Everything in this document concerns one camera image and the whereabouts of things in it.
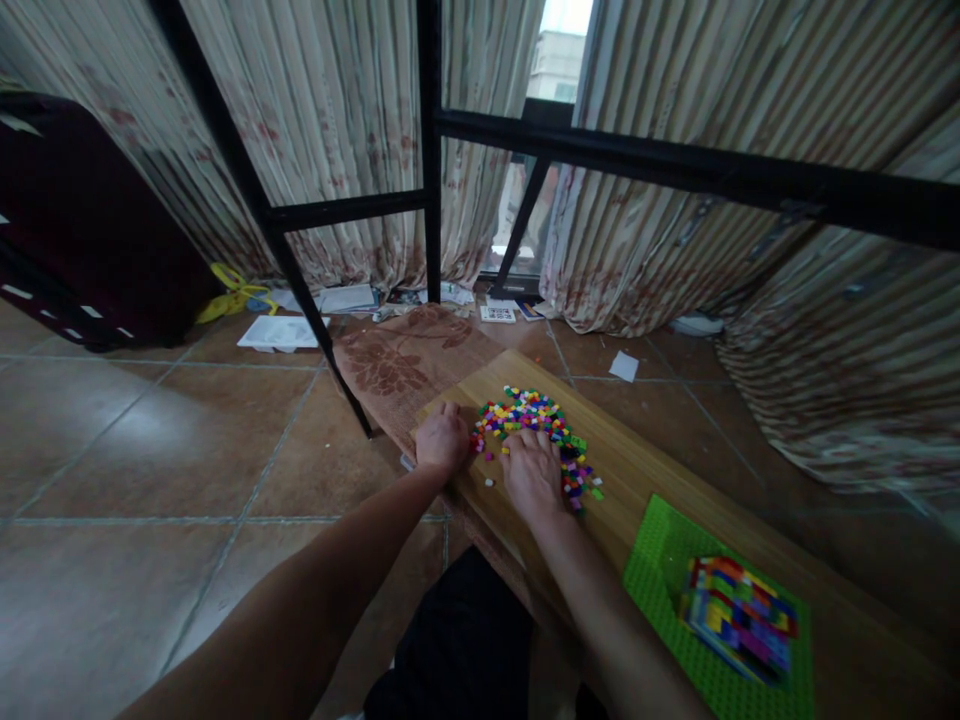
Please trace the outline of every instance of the tile floor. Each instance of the tile floor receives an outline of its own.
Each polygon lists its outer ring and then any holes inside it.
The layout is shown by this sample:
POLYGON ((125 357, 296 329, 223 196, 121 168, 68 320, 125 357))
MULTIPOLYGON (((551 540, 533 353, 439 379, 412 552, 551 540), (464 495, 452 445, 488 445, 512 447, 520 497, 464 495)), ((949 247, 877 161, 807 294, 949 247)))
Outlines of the tile floor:
MULTIPOLYGON (((223 320, 176 350, 92 356, 0 303, 0 716, 109 717, 278 561, 403 472, 388 438, 365 439, 319 353, 237 348, 249 322, 223 320)), ((955 494, 829 493, 764 442, 707 342, 480 328, 916 624, 960 637, 958 581, 938 573, 958 559, 937 522, 955 494), (606 373, 621 349, 641 362, 632 385, 606 373)), ((431 507, 317 717, 360 706, 466 545, 431 507)))

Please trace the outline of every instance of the person's left hand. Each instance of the person's left hand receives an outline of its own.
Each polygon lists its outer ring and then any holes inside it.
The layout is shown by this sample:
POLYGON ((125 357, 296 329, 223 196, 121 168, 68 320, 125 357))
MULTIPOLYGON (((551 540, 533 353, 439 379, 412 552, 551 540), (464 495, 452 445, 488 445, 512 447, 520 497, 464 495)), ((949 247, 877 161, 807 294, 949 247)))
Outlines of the person's left hand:
POLYGON ((438 402, 417 428, 417 466, 435 465, 449 477, 467 455, 470 438, 460 405, 438 402))

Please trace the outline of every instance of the wooden table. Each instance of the wooden table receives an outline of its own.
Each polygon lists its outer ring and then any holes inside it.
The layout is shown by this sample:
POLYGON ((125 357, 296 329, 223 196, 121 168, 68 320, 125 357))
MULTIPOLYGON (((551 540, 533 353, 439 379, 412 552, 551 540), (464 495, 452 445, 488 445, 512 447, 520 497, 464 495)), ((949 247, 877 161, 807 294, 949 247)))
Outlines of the wooden table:
MULTIPOLYGON (((587 440, 588 461, 603 478, 606 499, 587 499, 582 525, 618 574, 656 493, 809 603, 817 717, 939 717, 956 703, 958 684, 946 670, 946 648, 519 353, 502 353, 444 392, 421 411, 421 419, 435 402, 452 400, 467 409, 472 424, 479 406, 508 401, 504 385, 548 394, 587 440)), ((476 459, 453 485, 520 562, 531 588, 572 626, 533 536, 507 498, 499 461, 476 459), (484 485, 488 477, 495 487, 484 485)))

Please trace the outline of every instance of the black pants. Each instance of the black pants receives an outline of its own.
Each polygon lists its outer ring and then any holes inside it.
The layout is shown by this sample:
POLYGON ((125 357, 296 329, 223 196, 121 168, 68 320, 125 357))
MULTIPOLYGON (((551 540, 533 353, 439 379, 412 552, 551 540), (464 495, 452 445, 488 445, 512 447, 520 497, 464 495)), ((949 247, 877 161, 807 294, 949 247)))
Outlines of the black pants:
MULTIPOLYGON (((367 720, 525 718, 532 632, 526 608, 471 547, 423 596, 393 669, 367 695, 367 720)), ((577 716, 606 717, 585 686, 577 716)))

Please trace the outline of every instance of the curtain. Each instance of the curtain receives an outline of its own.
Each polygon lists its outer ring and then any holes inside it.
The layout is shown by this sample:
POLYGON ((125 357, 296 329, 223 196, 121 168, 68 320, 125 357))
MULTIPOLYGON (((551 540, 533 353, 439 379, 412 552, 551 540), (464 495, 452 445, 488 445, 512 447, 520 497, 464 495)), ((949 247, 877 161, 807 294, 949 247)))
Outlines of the curtain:
POLYGON ((144 2, 0 0, 0 72, 92 112, 208 261, 277 274, 144 2))
MULTIPOLYGON (((247 151, 276 205, 421 186, 415 0, 184 8, 247 151)), ((450 2, 444 81, 458 109, 519 116, 542 0, 450 2)), ((208 260, 280 277, 144 0, 0 0, 0 72, 82 103, 208 260)), ((495 234, 509 156, 446 141, 442 274, 476 278, 495 234)), ((287 237, 314 289, 422 286, 420 213, 287 237)))
MULTIPOLYGON (((956 97, 957 30, 946 0, 607 0, 575 118, 885 170, 956 97)), ((790 213, 564 167, 540 290, 580 332, 639 335, 721 301, 809 232, 790 213)))
MULTIPOLYGON (((960 182, 960 103, 896 174, 960 182)), ((770 443, 838 492, 960 486, 960 257, 830 227, 729 324, 770 443)))

